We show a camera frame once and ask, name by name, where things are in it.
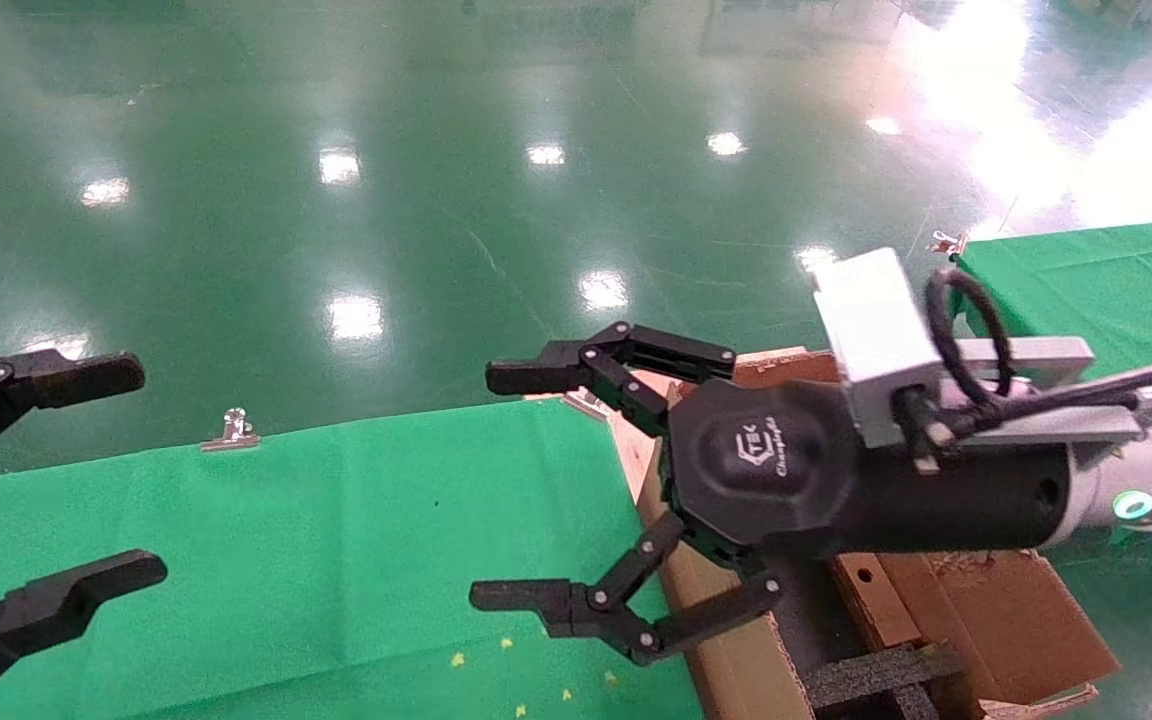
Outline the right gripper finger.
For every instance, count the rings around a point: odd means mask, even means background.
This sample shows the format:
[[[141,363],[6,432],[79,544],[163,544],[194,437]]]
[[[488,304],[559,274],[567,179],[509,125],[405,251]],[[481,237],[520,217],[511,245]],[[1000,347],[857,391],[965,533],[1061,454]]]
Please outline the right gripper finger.
[[[468,602],[476,611],[532,612],[550,638],[599,639],[643,667],[689,652],[776,606],[782,582],[776,574],[761,571],[655,621],[637,615],[630,605],[634,596],[662,569],[685,535],[684,520],[664,511],[593,585],[571,579],[480,579],[471,584]]]
[[[485,382],[499,396],[563,395],[585,388],[645,435],[669,433],[666,397],[634,367],[695,384],[732,379],[732,348],[664,331],[613,323],[586,340],[553,340],[530,361],[490,361]]]

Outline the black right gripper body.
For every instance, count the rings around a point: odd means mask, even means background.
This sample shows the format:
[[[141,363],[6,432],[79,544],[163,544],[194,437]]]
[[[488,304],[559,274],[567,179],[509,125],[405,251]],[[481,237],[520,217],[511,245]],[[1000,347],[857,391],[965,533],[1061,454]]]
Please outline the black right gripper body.
[[[717,561],[1041,547],[1071,493],[1061,445],[977,448],[920,473],[904,448],[869,448],[844,392],[708,381],[666,424],[664,497]]]

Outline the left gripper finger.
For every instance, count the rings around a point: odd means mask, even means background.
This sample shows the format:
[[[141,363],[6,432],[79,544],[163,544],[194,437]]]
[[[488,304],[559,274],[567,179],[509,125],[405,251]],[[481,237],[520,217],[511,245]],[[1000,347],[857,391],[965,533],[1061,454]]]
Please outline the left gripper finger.
[[[13,589],[0,598],[0,679],[24,657],[81,638],[104,602],[166,577],[161,558],[131,550]]]
[[[88,404],[145,384],[145,366],[128,353],[78,361],[56,350],[0,356],[0,434],[36,409]]]

